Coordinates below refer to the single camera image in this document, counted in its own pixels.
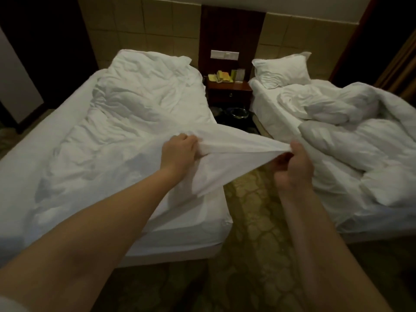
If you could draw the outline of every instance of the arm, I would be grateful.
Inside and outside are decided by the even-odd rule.
[[[314,193],[306,151],[290,145],[293,155],[277,157],[273,170],[307,298],[317,311],[391,311]]]
[[[195,162],[198,139],[162,148],[153,175],[76,213],[0,270],[0,295],[30,311],[89,311],[163,197]]]

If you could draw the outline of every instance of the person's left hand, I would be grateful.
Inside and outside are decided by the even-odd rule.
[[[160,169],[171,173],[180,182],[195,164],[198,152],[198,137],[181,133],[166,141],[162,147]]]

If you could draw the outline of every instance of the hand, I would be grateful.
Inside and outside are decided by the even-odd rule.
[[[194,166],[198,153],[198,138],[181,133],[166,141],[162,147],[160,170],[170,173],[179,183]]]
[[[292,141],[290,147],[292,153],[283,153],[271,162],[278,191],[312,188],[314,171],[312,161],[299,142]]]

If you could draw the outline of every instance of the curtain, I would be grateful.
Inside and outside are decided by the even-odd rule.
[[[416,106],[416,29],[374,84]]]

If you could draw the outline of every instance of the nightstand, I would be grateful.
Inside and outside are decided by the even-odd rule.
[[[208,106],[241,107],[249,110],[253,90],[246,81],[242,83],[217,83],[207,81]]]

